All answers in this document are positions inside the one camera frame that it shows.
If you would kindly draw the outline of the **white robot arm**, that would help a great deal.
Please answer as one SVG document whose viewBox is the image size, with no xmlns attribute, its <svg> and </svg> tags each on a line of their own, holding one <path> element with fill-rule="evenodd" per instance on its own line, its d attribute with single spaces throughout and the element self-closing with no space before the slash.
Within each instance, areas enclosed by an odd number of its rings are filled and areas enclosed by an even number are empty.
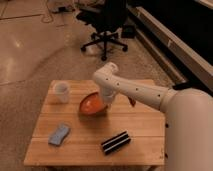
<svg viewBox="0 0 213 171">
<path fill-rule="evenodd" d="M 111 103 L 120 93 L 164 114 L 165 171 L 213 171 L 213 97 L 195 88 L 137 83 L 117 72 L 112 62 L 94 72 L 101 98 Z"/>
</svg>

